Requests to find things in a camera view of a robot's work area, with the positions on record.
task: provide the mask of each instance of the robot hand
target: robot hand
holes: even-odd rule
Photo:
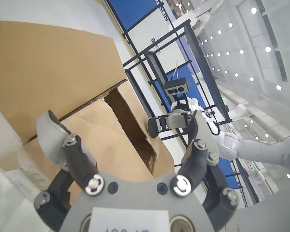
[[[187,121],[189,143],[178,174],[165,174],[154,181],[141,183],[121,181],[109,173],[99,172],[97,163],[84,153],[86,148],[81,138],[71,134],[54,117],[45,119],[50,115],[53,116],[50,112],[44,113],[44,119],[38,119],[38,140],[40,144],[48,145],[41,146],[48,155],[57,155],[60,150],[58,157],[65,157],[65,169],[58,173],[46,191],[38,194],[34,207],[53,231],[219,231],[233,216],[239,197],[235,190],[228,188],[224,175],[215,165],[219,158],[209,153],[217,146],[200,111],[182,115],[184,118],[181,119]],[[59,144],[63,131],[67,136]],[[210,191],[202,205],[193,190],[203,179]],[[68,189],[73,181],[83,192],[70,206]],[[98,214],[105,210],[109,212],[100,219]],[[149,213],[164,210],[168,214],[167,222],[159,219],[134,224],[127,220],[124,227],[122,223],[117,223],[115,228],[108,227],[110,220],[113,224],[125,219],[116,219],[111,213],[130,211],[131,215],[136,215],[143,210]],[[167,230],[154,228],[153,224]]]

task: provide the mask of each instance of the cardboard box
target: cardboard box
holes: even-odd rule
[[[148,117],[111,38],[0,21],[0,110],[27,143],[0,156],[0,169],[31,200],[59,171],[37,139],[30,141],[37,117],[47,110],[80,135],[100,171],[127,181],[174,172],[161,139],[146,131]],[[80,188],[72,185],[70,191],[73,200]]]

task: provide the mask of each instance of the white label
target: white label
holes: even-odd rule
[[[15,188],[31,202],[40,193],[40,190],[19,169],[5,172],[5,175],[10,179]]]
[[[88,232],[169,232],[167,210],[94,207]]]

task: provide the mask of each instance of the floor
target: floor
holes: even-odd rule
[[[122,62],[129,60],[131,52],[122,36],[114,27],[107,10],[100,0],[0,0],[0,20],[50,24],[85,30],[112,37]],[[144,91],[152,109],[162,114],[160,105],[147,85],[141,71],[135,78]],[[176,139],[165,141],[167,148],[179,164],[183,150]],[[20,146],[20,140],[0,113],[0,154]],[[204,200],[202,187],[196,194]],[[19,193],[0,171],[0,232],[2,231],[49,231],[37,216],[32,203]]]

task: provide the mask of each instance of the box flap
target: box flap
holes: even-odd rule
[[[133,88],[131,87],[129,82],[124,82],[118,88],[119,93],[125,99],[127,105],[129,106],[131,112],[133,113],[135,119],[140,125],[143,133],[146,136],[147,141],[153,147],[154,151],[157,154],[157,158],[159,157],[159,140],[160,138],[153,139],[147,133],[147,121],[148,116],[140,103],[137,95],[135,94]]]
[[[124,79],[109,37],[0,21],[0,111],[23,142],[41,113],[61,118]]]
[[[172,174],[175,172],[174,160],[163,141],[157,137],[160,155],[156,158],[152,175],[156,179],[164,174]]]

